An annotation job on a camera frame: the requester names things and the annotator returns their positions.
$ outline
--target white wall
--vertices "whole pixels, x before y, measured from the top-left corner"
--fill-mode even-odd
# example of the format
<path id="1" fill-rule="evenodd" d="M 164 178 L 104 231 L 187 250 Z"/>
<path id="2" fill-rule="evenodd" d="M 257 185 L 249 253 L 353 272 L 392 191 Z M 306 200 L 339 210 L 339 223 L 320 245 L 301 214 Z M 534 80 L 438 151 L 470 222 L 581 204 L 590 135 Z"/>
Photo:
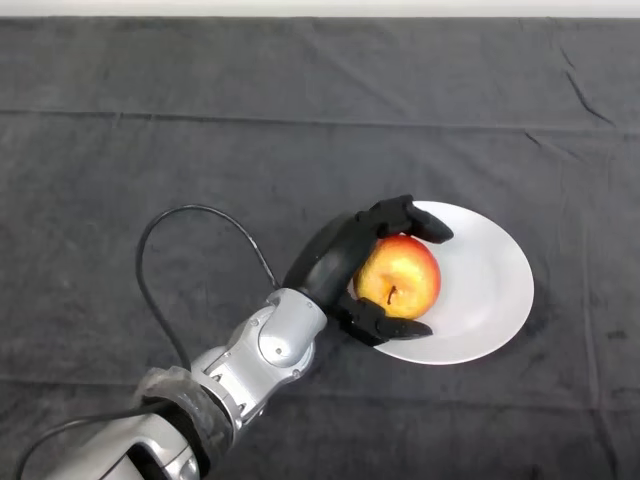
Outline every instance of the white wall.
<path id="1" fill-rule="evenodd" d="M 0 16 L 640 17 L 640 0 L 0 0 Z"/>

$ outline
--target white plate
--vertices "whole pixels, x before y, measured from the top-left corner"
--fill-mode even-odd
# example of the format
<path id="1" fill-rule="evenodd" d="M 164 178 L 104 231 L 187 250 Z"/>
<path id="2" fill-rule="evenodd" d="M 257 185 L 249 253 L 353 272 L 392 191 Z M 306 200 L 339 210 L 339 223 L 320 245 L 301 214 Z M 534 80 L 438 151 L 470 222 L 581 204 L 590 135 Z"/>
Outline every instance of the white plate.
<path id="1" fill-rule="evenodd" d="M 376 347 L 409 362 L 447 365 L 487 355 L 524 325 L 533 303 L 533 274 L 511 236 L 482 215 L 439 202 L 415 202 L 451 230 L 442 244 L 425 243 L 440 266 L 436 303 L 418 318 L 433 336 L 393 340 Z"/>

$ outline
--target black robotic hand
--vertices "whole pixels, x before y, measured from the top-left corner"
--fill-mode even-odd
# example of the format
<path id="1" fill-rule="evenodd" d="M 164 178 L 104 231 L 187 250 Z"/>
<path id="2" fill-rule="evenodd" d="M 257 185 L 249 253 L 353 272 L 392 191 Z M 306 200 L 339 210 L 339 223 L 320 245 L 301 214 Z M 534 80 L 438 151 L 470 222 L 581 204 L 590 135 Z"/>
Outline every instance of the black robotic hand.
<path id="1" fill-rule="evenodd" d="M 322 228 L 287 272 L 283 287 L 309 297 L 369 346 L 431 335 L 427 325 L 387 317 L 382 307 L 367 299 L 355 300 L 347 291 L 378 239 L 400 233 L 438 244 L 453 238 L 443 222 L 413 205 L 411 195 L 383 200 L 367 211 L 341 215 Z"/>

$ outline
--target robotic hand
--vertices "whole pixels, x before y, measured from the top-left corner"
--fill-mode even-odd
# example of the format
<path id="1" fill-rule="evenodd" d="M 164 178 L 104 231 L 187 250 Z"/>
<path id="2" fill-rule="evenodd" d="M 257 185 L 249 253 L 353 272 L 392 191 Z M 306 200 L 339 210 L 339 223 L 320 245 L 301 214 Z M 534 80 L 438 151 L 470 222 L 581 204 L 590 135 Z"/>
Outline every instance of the robotic hand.
<path id="1" fill-rule="evenodd" d="M 337 217 L 306 245 L 282 288 L 243 322 L 226 346 L 200 356 L 191 371 L 152 370 L 136 401 L 154 413 L 112 421 L 49 480 L 199 480 L 260 416 L 282 385 L 309 370 L 327 318 L 366 345 L 431 335 L 418 322 L 347 292 L 380 238 L 405 233 L 432 243 L 453 237 L 405 195 Z"/>

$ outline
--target silver robot arm segment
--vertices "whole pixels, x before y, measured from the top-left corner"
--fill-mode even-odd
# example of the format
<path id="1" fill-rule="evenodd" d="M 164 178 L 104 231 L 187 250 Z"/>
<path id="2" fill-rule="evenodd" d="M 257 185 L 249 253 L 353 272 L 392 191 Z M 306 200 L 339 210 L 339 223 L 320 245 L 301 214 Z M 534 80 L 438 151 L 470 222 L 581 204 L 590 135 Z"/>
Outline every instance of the silver robot arm segment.
<path id="1" fill-rule="evenodd" d="M 309 370 L 314 339 L 326 323 L 315 303 L 283 288 L 236 329 L 227 346 L 213 348 L 193 363 L 191 379 L 231 424 L 231 445 L 281 386 Z M 161 415 L 116 420 L 47 479 L 200 480 L 205 472 L 193 447 L 184 432 Z M 217 461 L 209 460 L 207 470 Z"/>

